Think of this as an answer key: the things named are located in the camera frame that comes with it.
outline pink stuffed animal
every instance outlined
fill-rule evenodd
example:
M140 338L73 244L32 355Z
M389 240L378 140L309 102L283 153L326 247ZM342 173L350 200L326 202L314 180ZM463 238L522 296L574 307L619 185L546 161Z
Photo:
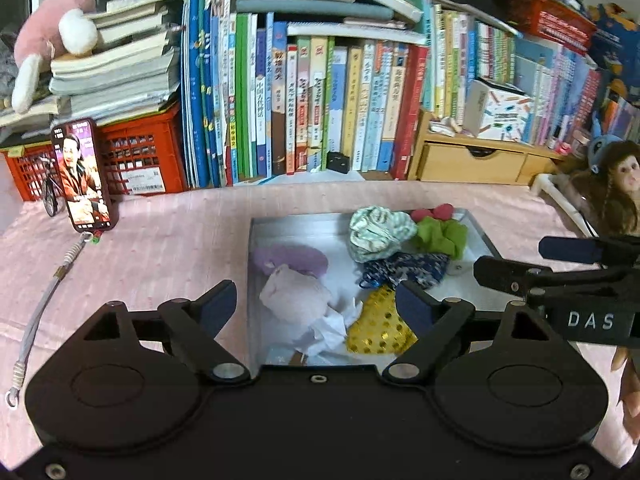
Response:
M29 109L40 72L49 69L52 59L66 52L80 56L95 46L98 31L85 12L95 12L95 0L45 0L28 17L15 41L14 111Z

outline wooden drawer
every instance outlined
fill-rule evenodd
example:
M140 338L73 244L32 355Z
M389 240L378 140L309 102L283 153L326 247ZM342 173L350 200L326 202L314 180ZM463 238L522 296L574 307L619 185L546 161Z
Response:
M428 142L418 178L423 182L516 184L524 153Z

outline cardboard box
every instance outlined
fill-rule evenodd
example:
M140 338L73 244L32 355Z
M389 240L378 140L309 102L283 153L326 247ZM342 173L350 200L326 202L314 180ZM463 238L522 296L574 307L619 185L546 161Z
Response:
M471 82L462 125L478 139L519 141L532 104L513 85L478 78Z
M609 87L627 102L640 106L640 28L615 4L590 7L598 29L591 38L593 60L611 71Z

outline pink tablecloth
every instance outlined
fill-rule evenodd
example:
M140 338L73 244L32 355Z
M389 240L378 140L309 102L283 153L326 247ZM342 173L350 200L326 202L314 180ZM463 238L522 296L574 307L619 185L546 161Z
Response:
M543 235L572 235L552 206L515 186L339 182L127 200L120 204L116 228L99 244L85 248L50 302L31 353L28 377L105 301L122 300L135 310L153 309L170 298L197 298L225 278L243 290L251 218L351 212L373 204L413 209L443 202L471 210L506 258L541 262L537 244ZM64 213L51 219L39 203L25 204L0 238L2 392L10 386L22 331L65 251L77 239ZM242 294L235 316L218 341L246 359ZM609 372L612 349L584 346L582 351L606 380L612 397L596 444L612 462L625 463L635 447L622 430L622 407L617 405L620 374ZM24 407L10 412L1 406L0 461L13 468L39 445Z

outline smartphone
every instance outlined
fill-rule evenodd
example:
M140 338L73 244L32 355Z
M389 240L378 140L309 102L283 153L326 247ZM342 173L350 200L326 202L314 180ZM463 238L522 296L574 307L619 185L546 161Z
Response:
M69 121L51 131L66 210L78 232L108 231L118 221L96 134L92 119Z

